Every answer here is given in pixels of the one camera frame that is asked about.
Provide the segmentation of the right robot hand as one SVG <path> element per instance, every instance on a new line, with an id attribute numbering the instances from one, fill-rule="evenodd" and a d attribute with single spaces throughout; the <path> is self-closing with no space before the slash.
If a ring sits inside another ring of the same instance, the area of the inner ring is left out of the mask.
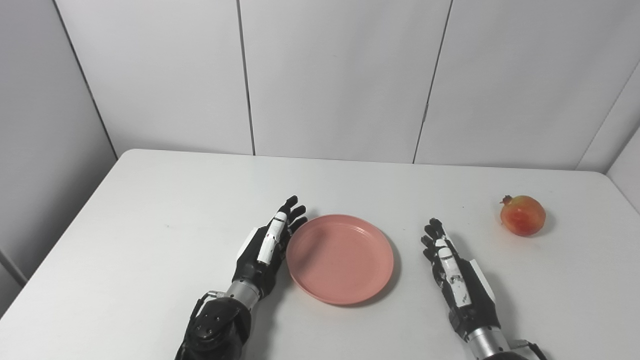
<path id="1" fill-rule="evenodd" d="M 480 328 L 501 327 L 494 299 L 470 260 L 460 256 L 438 218 L 423 228 L 423 255 L 448 306 L 448 319 L 457 335 L 467 341 Z"/>

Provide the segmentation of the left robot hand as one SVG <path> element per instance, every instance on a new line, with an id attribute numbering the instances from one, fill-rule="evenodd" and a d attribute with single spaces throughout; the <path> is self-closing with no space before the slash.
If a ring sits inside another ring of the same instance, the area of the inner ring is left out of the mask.
<path id="1" fill-rule="evenodd" d="M 249 283 L 263 300 L 273 291 L 276 275 L 286 257 L 291 237 L 307 222 L 306 207 L 298 205 L 293 195 L 277 210 L 263 227 L 250 237 L 237 260 L 231 280 Z"/>

